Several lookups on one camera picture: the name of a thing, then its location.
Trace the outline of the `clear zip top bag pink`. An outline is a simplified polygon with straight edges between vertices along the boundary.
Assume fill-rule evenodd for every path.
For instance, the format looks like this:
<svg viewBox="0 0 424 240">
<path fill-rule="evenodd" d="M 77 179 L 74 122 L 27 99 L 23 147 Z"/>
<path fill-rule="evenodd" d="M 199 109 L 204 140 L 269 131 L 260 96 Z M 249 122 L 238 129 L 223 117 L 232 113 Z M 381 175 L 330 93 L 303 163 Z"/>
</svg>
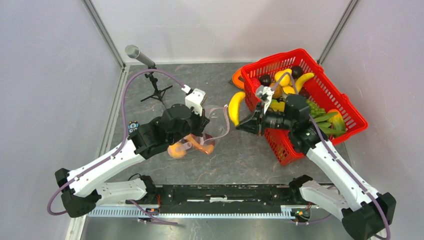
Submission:
<svg viewBox="0 0 424 240">
<path fill-rule="evenodd" d="M 204 133 L 206 133 L 206 134 L 213 136 L 214 140 L 215 140 L 214 148 L 216 148 L 220 139 L 225 137 L 229 133 L 230 128 L 231 128 L 229 113 L 228 113 L 228 105 L 227 104 L 224 105 L 224 106 L 207 105 L 206 107 L 204 107 L 204 110 L 205 110 L 205 116 L 207 118 L 209 118 L 210 122 L 205 127 L 202 135 Z M 194 151 L 201 152 L 201 151 L 196 150 L 193 147 L 191 147 L 191 144 L 186 142 L 184 140 L 184 138 L 181 139 L 178 142 L 187 145 L 185 156 L 189 155 L 190 152 L 194 152 Z"/>
</svg>

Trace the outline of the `orange fruit with leaf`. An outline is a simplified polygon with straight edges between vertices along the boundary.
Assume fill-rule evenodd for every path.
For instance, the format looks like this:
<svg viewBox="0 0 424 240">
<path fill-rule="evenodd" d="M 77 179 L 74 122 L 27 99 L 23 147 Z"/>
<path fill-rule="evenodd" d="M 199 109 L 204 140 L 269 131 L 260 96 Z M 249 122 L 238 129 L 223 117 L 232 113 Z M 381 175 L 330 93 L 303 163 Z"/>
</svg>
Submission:
<svg viewBox="0 0 424 240">
<path fill-rule="evenodd" d="M 181 142 L 177 142 L 173 145 L 170 145 L 167 148 L 167 152 L 169 156 L 174 159 L 183 158 L 187 154 L 187 145 Z"/>
</svg>

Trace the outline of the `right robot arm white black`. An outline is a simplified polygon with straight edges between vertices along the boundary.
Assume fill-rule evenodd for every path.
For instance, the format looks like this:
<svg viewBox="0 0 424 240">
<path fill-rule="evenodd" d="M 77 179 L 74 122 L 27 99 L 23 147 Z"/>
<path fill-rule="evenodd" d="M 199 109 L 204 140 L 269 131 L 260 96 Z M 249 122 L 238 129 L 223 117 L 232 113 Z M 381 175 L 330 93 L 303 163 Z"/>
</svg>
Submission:
<svg viewBox="0 0 424 240">
<path fill-rule="evenodd" d="M 287 130 L 294 149 L 315 163 L 337 188 L 332 191 L 313 179 L 302 176 L 289 189 L 289 199 L 295 204 L 304 201 L 323 208 L 341 221 L 345 231 L 355 240 L 380 238 L 385 231 L 391 238 L 396 200 L 389 193 L 380 193 L 359 176 L 341 157 L 324 132 L 310 115 L 307 100 L 297 94 L 286 98 L 282 112 L 268 111 L 272 95 L 261 96 L 255 109 L 244 119 L 239 108 L 244 92 L 236 93 L 230 100 L 228 114 L 238 130 L 261 135 L 266 129 Z"/>
</svg>

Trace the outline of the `dark red grape bunch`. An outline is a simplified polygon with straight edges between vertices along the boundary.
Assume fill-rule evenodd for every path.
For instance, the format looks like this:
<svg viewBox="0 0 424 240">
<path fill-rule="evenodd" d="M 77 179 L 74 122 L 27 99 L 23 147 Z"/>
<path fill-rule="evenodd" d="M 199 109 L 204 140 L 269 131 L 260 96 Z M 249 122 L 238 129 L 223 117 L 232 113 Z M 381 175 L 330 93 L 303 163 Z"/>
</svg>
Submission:
<svg viewBox="0 0 424 240">
<path fill-rule="evenodd" d="M 203 143 L 205 145 L 216 145 L 215 139 L 212 135 L 208 134 L 208 133 L 204 133 L 204 141 Z"/>
</svg>

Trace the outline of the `yellow banana bunch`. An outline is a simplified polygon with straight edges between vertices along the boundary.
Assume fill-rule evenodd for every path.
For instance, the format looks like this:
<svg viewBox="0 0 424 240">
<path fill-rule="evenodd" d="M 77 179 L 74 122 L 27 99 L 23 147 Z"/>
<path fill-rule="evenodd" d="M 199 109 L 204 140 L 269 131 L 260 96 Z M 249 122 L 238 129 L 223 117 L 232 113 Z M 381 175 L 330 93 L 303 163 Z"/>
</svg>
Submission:
<svg viewBox="0 0 424 240">
<path fill-rule="evenodd" d="M 239 113 L 240 113 L 240 105 L 244 100 L 246 93 L 244 91 L 239 91 L 235 93 L 229 104 L 228 104 L 228 115 L 231 122 L 238 126 L 240 124 Z"/>
</svg>

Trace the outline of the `papaya slice orange brown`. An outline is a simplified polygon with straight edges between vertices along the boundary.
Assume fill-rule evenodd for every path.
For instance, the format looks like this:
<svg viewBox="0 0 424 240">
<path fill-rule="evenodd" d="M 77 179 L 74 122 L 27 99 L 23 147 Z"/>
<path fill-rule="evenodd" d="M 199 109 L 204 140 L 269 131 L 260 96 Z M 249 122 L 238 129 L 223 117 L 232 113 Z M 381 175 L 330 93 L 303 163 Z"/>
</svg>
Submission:
<svg viewBox="0 0 424 240">
<path fill-rule="evenodd" d="M 204 134 L 202 136 L 196 136 L 196 135 L 190 134 L 184 137 L 184 140 L 190 143 L 192 148 L 208 155 L 211 154 L 215 149 L 214 145 L 204 144 Z"/>
</svg>

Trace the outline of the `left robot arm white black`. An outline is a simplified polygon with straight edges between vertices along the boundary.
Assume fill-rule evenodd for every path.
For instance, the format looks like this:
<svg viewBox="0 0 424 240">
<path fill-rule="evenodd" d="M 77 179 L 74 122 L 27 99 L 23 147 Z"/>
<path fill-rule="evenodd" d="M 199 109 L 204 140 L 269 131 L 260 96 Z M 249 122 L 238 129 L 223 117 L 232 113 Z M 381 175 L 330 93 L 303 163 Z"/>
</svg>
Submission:
<svg viewBox="0 0 424 240">
<path fill-rule="evenodd" d="M 162 116 L 141 124 L 130 134 L 125 134 L 122 143 L 87 165 L 75 170 L 60 168 L 55 173 L 64 214 L 78 218 L 91 212 L 109 197 L 117 200 L 142 200 L 153 203 L 157 190 L 150 185 L 134 188 L 125 182 L 114 183 L 119 190 L 106 188 L 106 180 L 126 168 L 141 163 L 155 155 L 166 152 L 168 147 L 193 134 L 201 136 L 210 120 L 200 103 L 176 103 L 167 108 Z"/>
</svg>

